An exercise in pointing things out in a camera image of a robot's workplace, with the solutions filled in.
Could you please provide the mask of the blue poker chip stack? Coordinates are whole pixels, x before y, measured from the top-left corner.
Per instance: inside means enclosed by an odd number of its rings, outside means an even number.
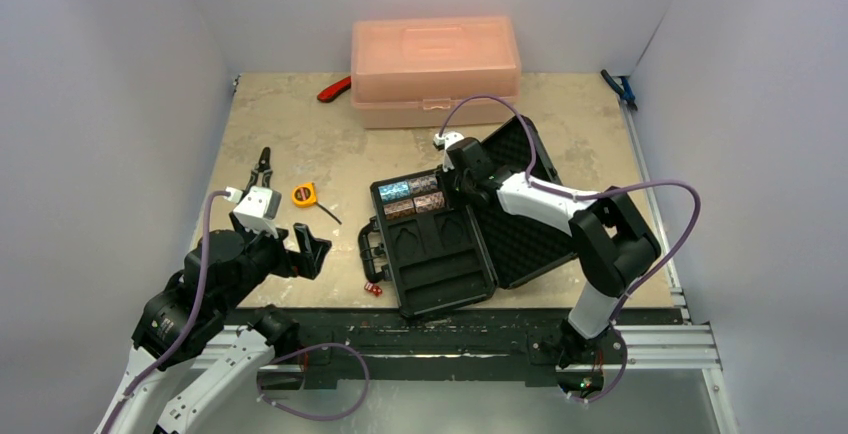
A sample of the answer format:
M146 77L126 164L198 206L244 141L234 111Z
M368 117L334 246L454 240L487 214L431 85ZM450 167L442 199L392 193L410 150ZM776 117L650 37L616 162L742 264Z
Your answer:
M383 202L392 202L406 198L410 195L410 187L407 181L399 181L391 184L380 185L378 193Z

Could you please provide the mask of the black plastic poker case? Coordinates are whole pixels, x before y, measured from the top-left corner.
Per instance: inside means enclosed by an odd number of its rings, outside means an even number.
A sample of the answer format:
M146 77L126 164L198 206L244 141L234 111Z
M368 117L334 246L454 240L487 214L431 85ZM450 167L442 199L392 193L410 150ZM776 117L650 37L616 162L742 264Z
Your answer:
M460 205L446 187L444 208L387 220L380 185L436 175L437 168L379 180L369 187L375 214L358 245L368 282L389 280L406 318L487 300L576 258L572 240L540 222L501 211Z

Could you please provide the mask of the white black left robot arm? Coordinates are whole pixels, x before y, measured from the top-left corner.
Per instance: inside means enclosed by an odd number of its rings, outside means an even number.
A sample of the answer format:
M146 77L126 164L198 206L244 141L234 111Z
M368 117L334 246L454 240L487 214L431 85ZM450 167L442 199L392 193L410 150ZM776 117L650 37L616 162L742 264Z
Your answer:
M228 316L267 277L314 279L332 244L294 224L250 231L233 217L232 228L207 230L183 268L144 306L131 336L122 381L100 421L99 433L188 433L220 405L261 362L284 363L300 346L299 324L275 307L261 309L247 331L187 387L195 359L225 327Z

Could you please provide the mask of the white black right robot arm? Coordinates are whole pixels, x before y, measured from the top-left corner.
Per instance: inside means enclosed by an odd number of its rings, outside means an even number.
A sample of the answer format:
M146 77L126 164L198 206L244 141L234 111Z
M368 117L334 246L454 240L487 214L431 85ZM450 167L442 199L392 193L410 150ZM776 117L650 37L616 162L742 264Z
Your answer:
M495 164L475 138L437 134L442 176L462 201L540 222L572 240L586 286L561 335L564 353L584 361L601 345L626 290L647 273L661 249L631 198L613 189L569 189Z

